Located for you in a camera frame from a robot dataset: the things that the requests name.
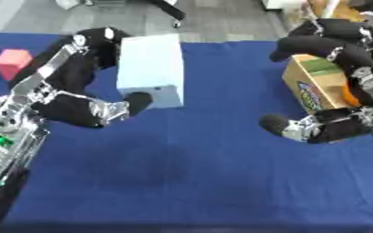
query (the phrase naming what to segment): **robotic hand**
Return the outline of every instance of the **robotic hand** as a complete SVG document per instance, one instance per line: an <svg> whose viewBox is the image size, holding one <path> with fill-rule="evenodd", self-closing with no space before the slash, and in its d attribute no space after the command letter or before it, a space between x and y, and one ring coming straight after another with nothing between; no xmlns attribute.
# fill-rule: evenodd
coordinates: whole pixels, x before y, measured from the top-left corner
<svg viewBox="0 0 373 233"><path fill-rule="evenodd" d="M295 54L325 57L348 78L348 87L361 107L318 111L301 120L263 116L259 123L270 133L308 143L327 143L373 132L373 27L345 19L307 21L277 43L270 59Z"/></svg>
<svg viewBox="0 0 373 233"><path fill-rule="evenodd" d="M86 93L97 69L115 66L123 31L106 27L63 36L9 83L0 97L0 222L28 177L28 165L49 132L46 120L100 128L145 109L146 93L108 103Z"/></svg>

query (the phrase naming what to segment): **light blue box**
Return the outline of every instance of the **light blue box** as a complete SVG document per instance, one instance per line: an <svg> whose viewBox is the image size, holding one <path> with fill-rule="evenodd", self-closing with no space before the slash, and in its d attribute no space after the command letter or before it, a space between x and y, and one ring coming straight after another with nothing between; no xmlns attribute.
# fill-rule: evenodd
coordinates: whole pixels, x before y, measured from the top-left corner
<svg viewBox="0 0 373 233"><path fill-rule="evenodd" d="M126 96L146 92L150 108L184 105L184 61L178 35L125 38L117 75L117 89Z"/></svg>

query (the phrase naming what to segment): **cardboard box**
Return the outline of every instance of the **cardboard box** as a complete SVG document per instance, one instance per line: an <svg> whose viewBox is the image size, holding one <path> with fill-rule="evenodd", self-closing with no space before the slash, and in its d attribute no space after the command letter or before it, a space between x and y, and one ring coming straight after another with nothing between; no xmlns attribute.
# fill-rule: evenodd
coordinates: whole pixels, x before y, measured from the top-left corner
<svg viewBox="0 0 373 233"><path fill-rule="evenodd" d="M293 56L283 79L309 114L349 106L342 97L342 87L347 78L339 67L327 59Z"/></svg>

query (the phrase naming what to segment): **pink cube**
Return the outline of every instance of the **pink cube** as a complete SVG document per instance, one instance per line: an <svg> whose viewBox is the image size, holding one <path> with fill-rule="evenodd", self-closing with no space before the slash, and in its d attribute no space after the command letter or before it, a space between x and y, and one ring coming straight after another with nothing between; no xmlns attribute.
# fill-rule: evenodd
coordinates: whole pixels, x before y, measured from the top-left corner
<svg viewBox="0 0 373 233"><path fill-rule="evenodd" d="M9 81L32 61L31 54L24 49L5 49L0 55L0 74Z"/></svg>

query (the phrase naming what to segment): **blue tablecloth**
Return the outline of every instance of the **blue tablecloth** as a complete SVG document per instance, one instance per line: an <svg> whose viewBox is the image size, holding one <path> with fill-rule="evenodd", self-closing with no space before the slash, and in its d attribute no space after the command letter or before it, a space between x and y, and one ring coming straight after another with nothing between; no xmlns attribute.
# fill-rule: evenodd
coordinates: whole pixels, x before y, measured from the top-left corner
<svg viewBox="0 0 373 233"><path fill-rule="evenodd" d="M0 51L37 54L54 40L0 34ZM183 44L185 107L101 130L53 123L5 224L373 226L372 137L309 146L257 125L305 115L286 64L268 61L274 47ZM115 69L98 76L90 90L119 99Z"/></svg>

